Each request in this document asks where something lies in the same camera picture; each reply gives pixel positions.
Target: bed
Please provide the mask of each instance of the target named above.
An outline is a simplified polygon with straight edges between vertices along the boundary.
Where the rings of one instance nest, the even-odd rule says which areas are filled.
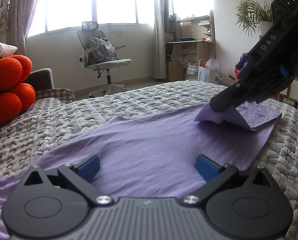
[[[39,91],[27,112],[0,127],[0,178],[22,170],[51,149],[105,124],[113,116],[134,118],[205,103],[224,88],[179,81],[80,101],[74,101],[70,90]],[[298,239],[298,111],[271,99],[264,104],[281,111],[282,118],[252,166],[266,167],[289,199],[294,219],[286,238]]]

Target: purple fabric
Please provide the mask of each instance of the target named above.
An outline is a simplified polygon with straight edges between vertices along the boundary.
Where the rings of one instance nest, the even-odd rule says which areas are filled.
[[[115,200],[121,196],[180,198],[205,184],[195,169],[197,155],[247,170],[281,117],[276,110],[251,104],[224,113],[213,113],[208,105],[201,107],[135,119],[114,117],[32,164],[52,169],[97,154],[101,165],[92,184]],[[213,122],[195,122],[195,117]],[[26,170],[0,179],[0,239],[8,238],[1,208]]]

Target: potted plant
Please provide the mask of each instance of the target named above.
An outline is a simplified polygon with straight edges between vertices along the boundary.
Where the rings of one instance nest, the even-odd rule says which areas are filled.
[[[271,4],[265,0],[264,6],[253,0],[239,0],[236,6],[236,17],[239,28],[248,33],[248,36],[260,29],[261,34],[265,34],[273,25],[273,15]]]

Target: blue gripper pad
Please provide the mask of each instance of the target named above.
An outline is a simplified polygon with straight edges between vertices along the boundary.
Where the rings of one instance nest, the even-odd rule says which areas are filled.
[[[87,182],[91,182],[93,177],[100,169],[100,159],[98,155],[93,156],[90,160],[82,164],[76,169],[76,173],[85,179]]]
[[[222,172],[223,166],[201,154],[196,158],[196,170],[208,182]]]

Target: chair seat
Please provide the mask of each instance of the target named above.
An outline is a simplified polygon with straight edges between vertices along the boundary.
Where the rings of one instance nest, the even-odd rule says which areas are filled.
[[[104,70],[104,69],[128,66],[129,64],[131,64],[131,62],[132,60],[130,59],[112,60],[112,61],[89,65],[86,67],[86,69],[97,69],[97,66],[98,66],[100,70]]]

